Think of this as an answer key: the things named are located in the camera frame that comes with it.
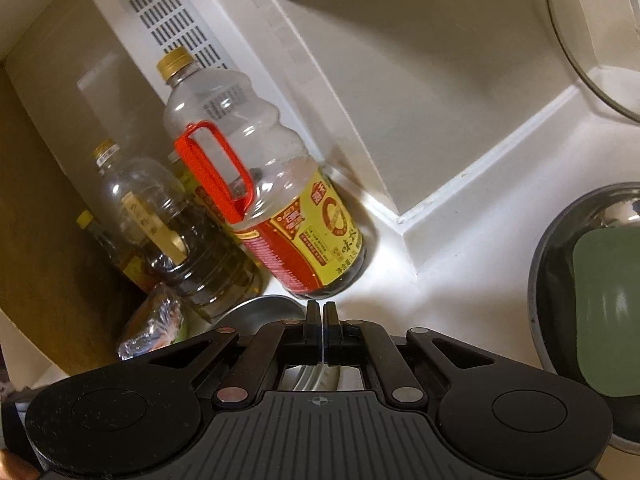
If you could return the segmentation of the person right hand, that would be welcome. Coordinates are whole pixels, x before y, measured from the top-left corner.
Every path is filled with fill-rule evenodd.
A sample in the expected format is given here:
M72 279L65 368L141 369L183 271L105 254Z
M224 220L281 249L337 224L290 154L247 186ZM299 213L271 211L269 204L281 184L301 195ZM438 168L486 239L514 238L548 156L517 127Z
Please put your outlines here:
M0 480L38 480L39 477L40 472L26 460L6 448L0 450Z

